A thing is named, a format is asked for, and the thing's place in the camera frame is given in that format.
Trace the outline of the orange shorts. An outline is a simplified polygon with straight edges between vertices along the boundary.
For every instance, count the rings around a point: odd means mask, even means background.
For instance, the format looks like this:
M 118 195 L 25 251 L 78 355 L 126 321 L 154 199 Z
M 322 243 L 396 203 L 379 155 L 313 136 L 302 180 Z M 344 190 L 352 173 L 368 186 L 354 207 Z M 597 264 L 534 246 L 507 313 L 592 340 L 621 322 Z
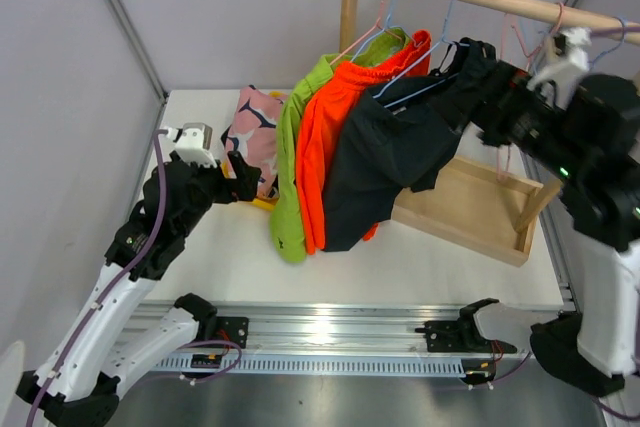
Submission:
M 348 114 L 367 88 L 392 80 L 405 68 L 410 69 L 411 76 L 426 74 L 430 60 L 421 57 L 430 48 L 430 33 L 418 30 L 406 46 L 373 67 L 344 60 L 309 101 L 301 121 L 295 157 L 296 188 L 307 254 L 313 255 L 325 247 L 322 193 Z

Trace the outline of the dark navy shorts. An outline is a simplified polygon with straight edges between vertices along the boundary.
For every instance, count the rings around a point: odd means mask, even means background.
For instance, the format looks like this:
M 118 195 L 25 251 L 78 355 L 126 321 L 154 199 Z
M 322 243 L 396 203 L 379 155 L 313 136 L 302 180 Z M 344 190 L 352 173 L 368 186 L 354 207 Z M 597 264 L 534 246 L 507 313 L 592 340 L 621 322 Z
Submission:
M 465 95 L 496 65 L 495 47 L 464 38 L 444 70 L 365 90 L 341 130 L 322 193 L 325 252 L 354 247 L 390 219 L 404 189 L 434 189 L 458 150 Z

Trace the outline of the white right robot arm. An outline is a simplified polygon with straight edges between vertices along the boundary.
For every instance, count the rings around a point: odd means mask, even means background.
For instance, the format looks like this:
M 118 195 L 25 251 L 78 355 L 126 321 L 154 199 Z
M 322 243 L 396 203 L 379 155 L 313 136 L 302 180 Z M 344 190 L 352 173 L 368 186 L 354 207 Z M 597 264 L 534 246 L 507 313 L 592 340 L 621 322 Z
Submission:
M 554 378 L 602 398 L 623 389 L 636 361 L 639 313 L 639 94 L 628 79 L 584 76 L 566 107 L 546 101 L 538 82 L 507 63 L 434 98 L 453 133 L 479 128 L 490 146 L 513 144 L 561 183 L 560 199 L 581 244 L 579 312 L 544 319 L 483 299 L 464 307 L 458 342 L 491 340 L 531 351 Z

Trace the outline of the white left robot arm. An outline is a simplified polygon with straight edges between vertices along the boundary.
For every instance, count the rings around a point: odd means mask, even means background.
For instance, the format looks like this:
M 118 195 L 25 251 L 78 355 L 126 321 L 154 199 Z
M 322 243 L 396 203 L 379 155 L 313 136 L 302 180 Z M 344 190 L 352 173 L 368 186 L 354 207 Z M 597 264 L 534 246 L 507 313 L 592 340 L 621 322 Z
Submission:
M 186 239 L 213 204 L 250 201 L 260 170 L 233 151 L 228 178 L 217 162 L 199 165 L 171 152 L 159 159 L 141 198 L 115 234 L 91 296 L 69 333 L 38 369 L 22 374 L 16 394 L 55 426 L 104 426 L 124 395 L 161 360 L 183 347 L 242 351 L 246 337 L 232 340 L 218 310 L 202 297 L 180 296 L 154 327 L 118 347 L 131 314 L 184 251 Z

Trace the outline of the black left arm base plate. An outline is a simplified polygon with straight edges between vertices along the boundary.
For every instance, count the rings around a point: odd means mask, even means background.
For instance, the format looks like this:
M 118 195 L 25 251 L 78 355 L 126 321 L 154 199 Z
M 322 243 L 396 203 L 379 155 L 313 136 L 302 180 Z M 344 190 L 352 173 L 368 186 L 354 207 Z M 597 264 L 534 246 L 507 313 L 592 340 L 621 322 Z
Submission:
M 216 340 L 227 340 L 245 348 L 249 334 L 249 318 L 238 316 L 218 316 L 214 328 Z

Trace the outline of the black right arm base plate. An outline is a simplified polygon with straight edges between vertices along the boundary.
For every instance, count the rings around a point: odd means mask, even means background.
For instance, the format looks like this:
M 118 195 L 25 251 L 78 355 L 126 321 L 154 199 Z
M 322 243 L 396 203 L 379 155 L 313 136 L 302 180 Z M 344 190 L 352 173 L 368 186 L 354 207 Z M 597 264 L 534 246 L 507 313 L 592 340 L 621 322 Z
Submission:
M 414 329 L 432 353 L 504 353 L 515 354 L 517 348 L 504 341 L 483 337 L 471 318 L 430 320 Z

